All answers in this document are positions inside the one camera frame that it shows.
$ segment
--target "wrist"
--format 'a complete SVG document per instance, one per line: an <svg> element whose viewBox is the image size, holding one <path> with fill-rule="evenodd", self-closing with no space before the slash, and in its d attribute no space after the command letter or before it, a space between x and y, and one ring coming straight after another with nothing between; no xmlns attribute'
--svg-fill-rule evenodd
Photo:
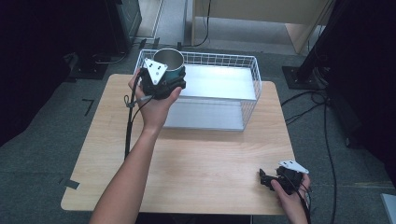
<svg viewBox="0 0 396 224"><path fill-rule="evenodd" d="M158 137L162 128L159 127L151 127L151 126L144 126L142 134L147 134L153 137Z"/></svg>
<svg viewBox="0 0 396 224"><path fill-rule="evenodd" d="M303 214L297 214L295 217L289 217L290 224L307 224L306 216Z"/></svg>

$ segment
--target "forearm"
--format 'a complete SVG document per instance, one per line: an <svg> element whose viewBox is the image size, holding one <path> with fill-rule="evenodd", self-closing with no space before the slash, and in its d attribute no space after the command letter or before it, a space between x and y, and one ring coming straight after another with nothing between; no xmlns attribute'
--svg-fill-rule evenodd
<svg viewBox="0 0 396 224"><path fill-rule="evenodd" d="M306 220L304 211L299 214L295 214L288 217L290 224L307 224L308 221Z"/></svg>
<svg viewBox="0 0 396 224"><path fill-rule="evenodd" d="M134 223L140 209L159 131L144 130L92 214L91 223Z"/></svg>

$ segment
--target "floor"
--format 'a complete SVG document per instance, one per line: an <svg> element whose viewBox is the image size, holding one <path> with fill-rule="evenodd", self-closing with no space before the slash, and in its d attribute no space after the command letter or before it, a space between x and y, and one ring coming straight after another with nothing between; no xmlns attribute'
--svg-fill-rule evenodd
<svg viewBox="0 0 396 224"><path fill-rule="evenodd" d="M139 3L143 21L137 34L138 39L147 38L150 41L160 38L160 44L174 46L177 42L184 45L191 43L191 0L141 0ZM205 20L206 18L196 18L196 44L201 43L205 38ZM316 29L300 55L307 55L321 30L320 27ZM230 20L210 18L208 39L200 48L297 54L285 24L265 21L232 20L230 22Z"/></svg>

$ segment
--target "wooden table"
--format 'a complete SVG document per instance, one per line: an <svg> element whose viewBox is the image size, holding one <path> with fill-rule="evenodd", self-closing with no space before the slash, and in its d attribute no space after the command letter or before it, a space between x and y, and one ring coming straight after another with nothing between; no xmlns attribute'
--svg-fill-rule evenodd
<svg viewBox="0 0 396 224"><path fill-rule="evenodd" d="M71 180L65 210L91 211L123 162L130 75L112 75L96 110ZM132 144L142 129L136 116ZM275 175L294 160L275 84L262 96L243 132L163 129L155 146L141 212L283 214L276 195L260 184L259 169Z"/></svg>
<svg viewBox="0 0 396 224"><path fill-rule="evenodd" d="M335 0L212 0L211 18L285 23L291 43L300 53L319 24L326 24ZM195 17L206 17L209 0L192 1L191 43Z"/></svg>

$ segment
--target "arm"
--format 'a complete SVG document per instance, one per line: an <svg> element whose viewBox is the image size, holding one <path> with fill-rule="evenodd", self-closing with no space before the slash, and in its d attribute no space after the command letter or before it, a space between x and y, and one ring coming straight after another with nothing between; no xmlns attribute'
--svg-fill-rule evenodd
<svg viewBox="0 0 396 224"><path fill-rule="evenodd" d="M136 76L129 82L131 88L135 78ZM176 88L167 99L151 100L141 108L143 131L93 210L90 223L135 222L143 200L155 142L166 121L168 110L180 92L181 88ZM144 93L137 87L136 99L143 96Z"/></svg>
<svg viewBox="0 0 396 224"><path fill-rule="evenodd" d="M302 184L309 189L311 184L309 176L304 174L303 179L304 180ZM280 201L280 205L282 206L283 210L285 210L289 222L292 224L308 223L298 194L296 192L292 193L291 195L287 194L276 180L272 180L271 185L276 192L276 195ZM303 186L300 186L299 192L303 197L305 197L305 189Z"/></svg>

